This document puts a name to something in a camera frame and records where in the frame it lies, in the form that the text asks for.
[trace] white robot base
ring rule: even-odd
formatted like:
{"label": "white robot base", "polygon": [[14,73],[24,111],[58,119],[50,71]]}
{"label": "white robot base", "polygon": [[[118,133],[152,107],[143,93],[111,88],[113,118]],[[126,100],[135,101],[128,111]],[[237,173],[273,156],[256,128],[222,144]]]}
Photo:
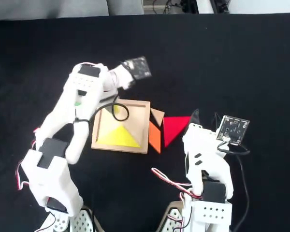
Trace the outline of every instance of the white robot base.
{"label": "white robot base", "polygon": [[93,224],[91,221],[91,215],[88,213],[87,210],[81,210],[80,213],[71,218],[63,218],[61,217],[62,214],[49,214],[42,226],[36,230],[36,232],[43,231],[43,232],[100,232],[93,228]]}

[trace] yellow triangle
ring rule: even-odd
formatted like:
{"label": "yellow triangle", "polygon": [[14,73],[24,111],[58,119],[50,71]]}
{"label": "yellow triangle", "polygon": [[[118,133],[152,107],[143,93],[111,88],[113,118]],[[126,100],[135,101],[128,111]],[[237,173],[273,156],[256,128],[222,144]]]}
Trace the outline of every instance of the yellow triangle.
{"label": "yellow triangle", "polygon": [[102,109],[99,137],[103,138],[115,130],[120,125],[120,122],[113,118],[113,115],[106,109]]}
{"label": "yellow triangle", "polygon": [[106,145],[141,147],[123,126],[117,127],[108,135],[100,138],[97,143]]}

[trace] black cable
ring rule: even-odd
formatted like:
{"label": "black cable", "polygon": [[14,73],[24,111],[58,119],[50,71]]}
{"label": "black cable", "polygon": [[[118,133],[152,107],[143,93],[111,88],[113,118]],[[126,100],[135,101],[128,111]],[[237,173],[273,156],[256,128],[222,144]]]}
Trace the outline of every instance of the black cable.
{"label": "black cable", "polygon": [[[125,119],[118,119],[118,118],[115,116],[115,112],[114,112],[114,106],[115,106],[115,105],[121,106],[121,107],[123,107],[123,108],[127,111],[127,117],[126,117]],[[125,121],[125,120],[127,120],[127,119],[129,118],[129,116],[130,116],[129,109],[128,109],[124,104],[121,104],[121,103],[118,103],[118,102],[107,103],[107,104],[105,104],[105,105],[99,107],[99,108],[98,108],[98,109],[93,113],[92,118],[94,118],[94,117],[96,116],[96,114],[97,114],[100,110],[102,110],[102,109],[104,109],[104,108],[106,108],[106,107],[108,107],[108,106],[111,106],[111,107],[112,107],[112,115],[113,115],[113,117],[114,117],[117,121],[122,122],[122,121]]]}
{"label": "black cable", "polygon": [[[119,121],[119,122],[126,121],[126,120],[129,118],[129,116],[130,116],[129,109],[128,109],[124,104],[121,104],[121,103],[115,102],[116,99],[118,98],[118,96],[119,96],[119,94],[117,94],[117,95],[115,96],[113,102],[111,102],[111,103],[107,103],[107,104],[105,104],[105,105],[99,107],[98,109],[96,109],[96,111],[93,113],[93,115],[92,115],[91,118],[94,118],[94,117],[96,116],[96,114],[97,114],[100,110],[102,110],[102,109],[104,109],[104,108],[106,108],[106,107],[108,107],[108,106],[111,106],[111,107],[112,107],[112,115],[113,115],[113,118],[114,118],[116,121]],[[115,115],[115,111],[114,111],[114,106],[116,106],[116,105],[123,107],[123,108],[127,111],[127,117],[125,117],[124,119],[118,119],[118,118],[116,117],[116,115]],[[79,118],[76,116],[76,109],[75,109],[75,120],[74,120],[73,123],[77,123],[77,122],[87,122],[88,125],[89,125],[89,120],[87,120],[87,119],[79,119]]]}
{"label": "black cable", "polygon": [[171,2],[171,0],[166,1],[165,6],[164,6],[164,10],[163,10],[164,14],[166,14],[166,9],[168,8],[170,2]]}
{"label": "black cable", "polygon": [[242,161],[240,159],[239,156],[236,156],[237,161],[240,164],[240,168],[241,168],[241,173],[242,173],[242,180],[243,180],[243,184],[244,184],[244,189],[245,189],[245,195],[246,195],[246,210],[241,218],[241,220],[236,224],[236,226],[234,227],[232,232],[237,232],[238,229],[240,228],[240,226],[242,225],[243,221],[245,220],[247,214],[248,214],[248,210],[249,210],[249,204],[250,204],[250,199],[249,199],[249,194],[248,194],[248,190],[247,190],[247,184],[246,184],[246,180],[245,180],[245,174],[244,174],[244,168],[243,168],[243,164]]}
{"label": "black cable", "polygon": [[221,152],[225,152],[227,153],[228,155],[236,155],[236,156],[245,156],[245,155],[248,155],[250,153],[250,151],[244,147],[243,145],[239,145],[241,148],[244,149],[244,151],[229,151],[229,150],[225,150],[225,149],[221,149],[220,147],[222,145],[225,145],[227,142],[222,142],[218,145],[217,147],[217,150],[218,151],[221,151]]}
{"label": "black cable", "polygon": [[156,3],[156,1],[157,1],[157,0],[153,0],[153,11],[154,11],[155,14],[157,14],[157,12],[156,12],[156,10],[155,10],[155,3]]}
{"label": "black cable", "polygon": [[180,230],[181,230],[181,229],[186,228],[186,227],[189,225],[189,223],[190,223],[191,215],[192,215],[192,207],[191,207],[191,210],[190,210],[190,217],[189,217],[189,221],[187,222],[187,224],[186,224],[185,226],[183,226],[183,227],[174,227],[173,232],[174,232],[175,230],[177,230],[177,229],[180,229]]}
{"label": "black cable", "polygon": [[[113,100],[113,103],[115,103],[115,101],[118,98],[118,96],[119,96],[119,94],[116,95],[116,97]],[[127,107],[124,107],[125,110],[127,111],[127,117],[125,119],[118,119],[116,117],[116,115],[115,115],[114,106],[115,106],[115,104],[112,105],[112,115],[113,115],[113,118],[116,119],[118,122],[126,121],[129,118],[129,110],[128,110],[128,108]]]}
{"label": "black cable", "polygon": [[56,217],[55,217],[55,215],[53,214],[53,213],[51,213],[51,212],[49,212],[51,215],[53,215],[53,217],[54,217],[54,222],[52,223],[52,224],[50,224],[49,226],[47,226],[47,227],[45,227],[45,228],[41,228],[41,229],[38,229],[38,230],[36,230],[35,232],[40,232],[40,231],[43,231],[43,230],[46,230],[46,229],[48,229],[48,228],[50,228],[52,225],[54,225],[55,224],[55,222],[56,222]]}

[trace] tan triangle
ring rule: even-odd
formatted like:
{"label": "tan triangle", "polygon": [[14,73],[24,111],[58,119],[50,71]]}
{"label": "tan triangle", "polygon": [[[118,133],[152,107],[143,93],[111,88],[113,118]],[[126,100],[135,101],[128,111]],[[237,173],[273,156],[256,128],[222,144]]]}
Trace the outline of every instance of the tan triangle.
{"label": "tan triangle", "polygon": [[[130,133],[138,144],[142,144],[144,128],[148,128],[148,124],[144,125],[146,109],[144,107],[136,107],[127,105],[129,110],[129,118],[121,122],[124,128]],[[123,107],[119,107],[116,117],[124,119],[127,117],[127,111]]]}
{"label": "tan triangle", "polygon": [[150,108],[151,113],[153,114],[156,122],[158,123],[159,126],[161,126],[163,117],[164,117],[164,112],[160,110],[155,110],[153,108]]}
{"label": "tan triangle", "polygon": [[105,137],[110,132],[115,130],[118,126],[120,126],[120,122],[115,120],[113,115],[110,112],[108,112],[106,109],[102,109],[100,128],[99,128],[99,138]]}

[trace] tangram piece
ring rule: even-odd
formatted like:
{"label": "tangram piece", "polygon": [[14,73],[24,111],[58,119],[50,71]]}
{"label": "tangram piece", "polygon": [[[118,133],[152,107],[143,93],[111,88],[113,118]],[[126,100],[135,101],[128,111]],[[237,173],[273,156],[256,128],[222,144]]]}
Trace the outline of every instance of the tangram piece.
{"label": "tangram piece", "polygon": [[108,135],[101,137],[97,143],[106,145],[141,147],[123,126],[119,126]]}
{"label": "tangram piece", "polygon": [[161,126],[162,120],[163,120],[163,116],[164,116],[164,112],[160,111],[160,110],[155,110],[153,108],[150,108],[150,112],[153,114],[156,122],[158,123],[159,126]]}
{"label": "tangram piece", "polygon": [[[107,109],[100,110],[95,116],[91,148],[147,153],[150,102],[122,99],[117,102],[128,108],[129,118],[119,122]],[[114,113],[118,119],[127,116],[120,106],[115,107]]]}
{"label": "tangram piece", "polygon": [[185,128],[190,120],[189,116],[184,117],[164,117],[164,146],[167,147]]}
{"label": "tangram piece", "polygon": [[161,132],[160,130],[152,123],[149,122],[149,143],[152,147],[160,154],[161,152]]}
{"label": "tangram piece", "polygon": [[107,109],[101,110],[100,124],[99,138],[104,138],[120,126],[120,122],[114,120],[112,113]]}

